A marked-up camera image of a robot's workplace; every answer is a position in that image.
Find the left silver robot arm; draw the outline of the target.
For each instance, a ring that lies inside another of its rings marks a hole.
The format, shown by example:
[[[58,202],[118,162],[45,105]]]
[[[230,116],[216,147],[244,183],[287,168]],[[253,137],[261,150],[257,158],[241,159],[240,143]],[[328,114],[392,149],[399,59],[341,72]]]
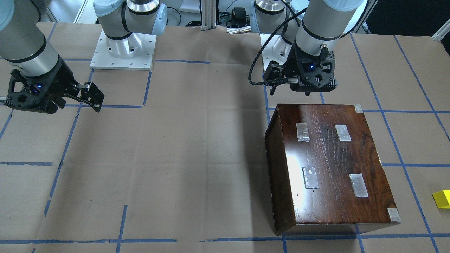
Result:
[[[271,95],[282,84],[306,96],[333,91],[337,87],[333,48],[346,35],[345,28],[362,4],[362,0],[310,0],[304,9],[295,12],[284,0],[252,1],[252,32],[269,34],[269,38],[250,67],[249,83],[269,86]],[[270,61],[263,81],[254,82],[253,68],[263,50],[275,35],[283,37],[287,32],[291,32],[287,39],[291,48],[284,51],[285,60]]]

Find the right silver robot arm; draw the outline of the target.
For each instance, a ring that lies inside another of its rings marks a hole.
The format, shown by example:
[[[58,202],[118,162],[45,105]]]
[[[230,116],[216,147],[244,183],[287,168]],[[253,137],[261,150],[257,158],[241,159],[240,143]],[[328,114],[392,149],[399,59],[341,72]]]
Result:
[[[70,98],[99,112],[102,91],[93,82],[77,82],[37,27],[46,7],[44,0],[1,1],[1,57],[13,66],[1,102],[15,110],[53,114]],[[95,0],[93,8],[108,50],[118,58],[143,48],[137,34],[162,35],[167,24],[167,6],[159,0]]]

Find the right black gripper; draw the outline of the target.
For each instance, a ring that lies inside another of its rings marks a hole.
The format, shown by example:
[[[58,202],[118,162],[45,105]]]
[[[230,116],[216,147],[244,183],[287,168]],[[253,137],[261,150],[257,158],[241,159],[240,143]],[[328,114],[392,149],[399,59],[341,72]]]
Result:
[[[58,57],[55,67],[40,76],[24,76],[18,68],[11,72],[8,94],[4,105],[15,110],[53,114],[64,108],[64,98],[71,98],[89,105],[99,113],[104,94],[93,82],[80,84],[75,81],[73,72]]]

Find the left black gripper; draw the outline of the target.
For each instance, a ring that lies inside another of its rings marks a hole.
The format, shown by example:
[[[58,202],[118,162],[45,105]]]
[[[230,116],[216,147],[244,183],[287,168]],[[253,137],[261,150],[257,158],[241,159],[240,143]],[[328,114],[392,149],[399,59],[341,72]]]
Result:
[[[331,92],[338,83],[334,77],[335,57],[326,44],[319,46],[319,55],[304,52],[296,42],[293,43],[287,58],[287,77],[284,76],[284,64],[270,61],[263,75],[263,84],[269,85],[269,93],[274,95],[279,85],[290,84],[292,91]]]

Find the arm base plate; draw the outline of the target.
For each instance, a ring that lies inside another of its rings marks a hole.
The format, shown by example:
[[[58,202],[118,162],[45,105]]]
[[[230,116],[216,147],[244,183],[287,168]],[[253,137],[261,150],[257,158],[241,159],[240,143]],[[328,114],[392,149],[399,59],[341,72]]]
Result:
[[[113,40],[102,31],[90,68],[150,71],[156,39],[154,35],[132,33],[125,39]]]

